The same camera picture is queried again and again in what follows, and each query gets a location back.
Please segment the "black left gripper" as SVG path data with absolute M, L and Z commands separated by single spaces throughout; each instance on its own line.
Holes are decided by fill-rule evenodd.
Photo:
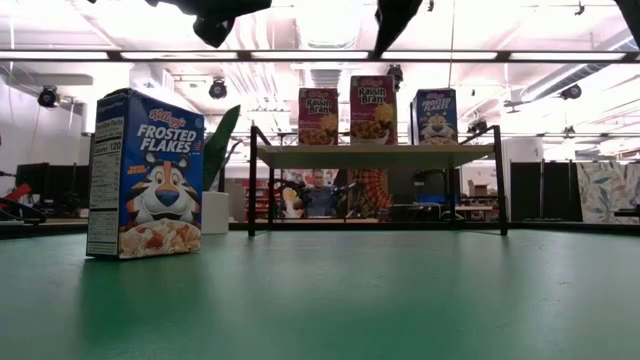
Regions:
M 145 0 L 153 7 L 160 3 L 176 6 L 182 13 L 195 15 L 194 33 L 207 45 L 219 48 L 231 33 L 235 18 L 265 10 L 272 0 Z

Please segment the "Raisin Bran cereal box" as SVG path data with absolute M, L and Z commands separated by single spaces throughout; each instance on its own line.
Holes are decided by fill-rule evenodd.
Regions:
M 352 145 L 397 143 L 397 102 L 392 76 L 351 77 L 349 133 Z
M 337 89 L 301 88 L 298 105 L 298 143 L 336 145 L 339 129 Z

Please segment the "Frosted Flakes cereal box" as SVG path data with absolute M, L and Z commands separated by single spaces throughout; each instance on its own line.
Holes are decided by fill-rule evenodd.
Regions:
M 201 246 L 204 118 L 125 88 L 97 102 L 86 253 L 134 259 Z
M 458 143 L 458 116 L 454 89 L 420 89 L 413 98 L 411 110 L 413 145 Z

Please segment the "green artificial plant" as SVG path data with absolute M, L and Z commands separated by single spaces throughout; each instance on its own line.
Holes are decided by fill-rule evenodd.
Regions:
M 229 109 L 215 132 L 206 140 L 203 152 L 203 190 L 209 191 L 227 158 L 227 147 L 240 116 L 241 106 Z

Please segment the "orange patterned tapestry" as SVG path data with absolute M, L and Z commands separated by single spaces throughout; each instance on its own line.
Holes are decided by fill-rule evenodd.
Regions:
M 393 203 L 387 170 L 355 169 L 347 175 L 348 183 L 356 184 L 348 194 L 348 210 L 354 217 L 377 218 Z

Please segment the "white plant pot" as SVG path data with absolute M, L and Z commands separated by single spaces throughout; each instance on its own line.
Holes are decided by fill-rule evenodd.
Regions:
M 206 191 L 202 194 L 201 228 L 203 235 L 226 234 L 230 218 L 229 194 Z

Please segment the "person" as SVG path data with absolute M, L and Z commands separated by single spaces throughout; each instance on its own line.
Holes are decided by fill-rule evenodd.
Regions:
M 325 184 L 324 172 L 321 169 L 312 171 L 312 186 L 307 192 L 309 202 L 305 205 L 306 216 L 335 217 L 338 200 L 334 196 L 334 189 Z

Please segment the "black partition panel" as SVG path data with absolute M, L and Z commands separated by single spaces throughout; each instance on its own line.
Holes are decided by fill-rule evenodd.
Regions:
M 28 185 L 27 198 L 48 218 L 80 218 L 89 205 L 88 165 L 21 164 L 15 185 Z
M 582 222 L 575 162 L 512 162 L 512 221 Z

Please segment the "floral patterned curtain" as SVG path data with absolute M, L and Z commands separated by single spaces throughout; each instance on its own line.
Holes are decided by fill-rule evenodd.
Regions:
M 576 168 L 585 223 L 640 224 L 637 216 L 615 215 L 640 205 L 640 164 L 578 162 Z

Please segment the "wooden shelf black metal frame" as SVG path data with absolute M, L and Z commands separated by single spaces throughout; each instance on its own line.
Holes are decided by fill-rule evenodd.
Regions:
M 261 129 L 250 128 L 249 155 L 249 210 L 247 231 L 251 237 L 260 230 L 265 231 L 311 231 L 311 230 L 385 230 L 385 231 L 433 231 L 433 230 L 480 230 L 480 225 L 471 225 L 455 218 L 456 204 L 454 191 L 449 191 L 449 213 L 447 222 L 428 223 L 363 223 L 347 222 L 343 225 L 330 223 L 324 227 L 318 223 L 291 223 L 275 221 L 275 171 L 277 169 L 395 169 L 415 170 L 445 169 L 448 182 L 454 185 L 453 170 L 464 164 L 478 160 L 489 154 L 494 155 L 497 171 L 498 223 L 489 225 L 505 236 L 509 230 L 507 216 L 504 161 L 502 157 L 501 129 L 492 125 L 483 129 L 459 144 L 453 145 L 355 145 L 355 146 L 275 146 L 272 145 Z M 257 163 L 263 162 L 268 168 L 268 205 L 267 222 L 258 224 L 257 205 Z

